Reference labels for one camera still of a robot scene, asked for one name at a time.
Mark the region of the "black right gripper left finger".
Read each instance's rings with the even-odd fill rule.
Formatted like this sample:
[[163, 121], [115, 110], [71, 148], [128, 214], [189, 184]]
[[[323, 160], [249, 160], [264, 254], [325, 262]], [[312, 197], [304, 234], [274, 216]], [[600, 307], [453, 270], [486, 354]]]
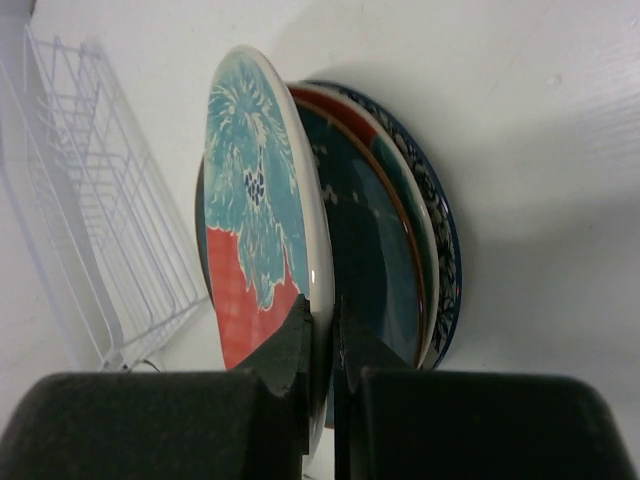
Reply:
[[228, 371], [38, 381], [1, 438], [5, 479], [298, 479], [310, 451], [311, 314]]

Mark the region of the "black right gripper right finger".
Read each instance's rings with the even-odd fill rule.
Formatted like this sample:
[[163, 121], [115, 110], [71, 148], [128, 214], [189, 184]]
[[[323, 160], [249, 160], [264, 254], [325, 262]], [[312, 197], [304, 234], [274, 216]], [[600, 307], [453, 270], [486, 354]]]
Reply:
[[411, 368], [342, 302], [334, 315], [339, 479], [635, 479], [611, 410], [562, 376]]

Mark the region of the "dark blue round plate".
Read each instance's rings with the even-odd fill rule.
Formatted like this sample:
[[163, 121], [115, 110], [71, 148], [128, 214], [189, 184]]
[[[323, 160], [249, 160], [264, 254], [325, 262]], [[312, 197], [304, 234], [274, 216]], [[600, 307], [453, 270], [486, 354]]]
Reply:
[[[317, 160], [336, 291], [350, 296], [370, 328], [404, 361], [414, 364], [425, 325], [426, 295], [408, 215], [368, 148], [332, 115], [294, 100]], [[202, 168], [196, 236], [212, 296], [203, 212]]]

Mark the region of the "grey speckled round plate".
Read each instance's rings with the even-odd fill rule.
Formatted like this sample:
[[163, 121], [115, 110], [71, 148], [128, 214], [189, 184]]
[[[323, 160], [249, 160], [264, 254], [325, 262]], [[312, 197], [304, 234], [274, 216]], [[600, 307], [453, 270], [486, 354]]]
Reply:
[[405, 126], [388, 110], [347, 86], [309, 80], [292, 87], [343, 123], [373, 154], [399, 194], [418, 236], [429, 297], [427, 336], [418, 366], [435, 369], [453, 340], [461, 309], [459, 239], [449, 203], [427, 156]]

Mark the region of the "clear plastic dish rack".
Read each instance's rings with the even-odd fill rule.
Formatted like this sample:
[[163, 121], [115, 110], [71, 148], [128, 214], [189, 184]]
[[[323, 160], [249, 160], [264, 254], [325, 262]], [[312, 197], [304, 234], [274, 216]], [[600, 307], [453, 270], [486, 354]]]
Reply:
[[1, 184], [71, 365], [156, 371], [207, 295], [105, 55], [1, 21]]

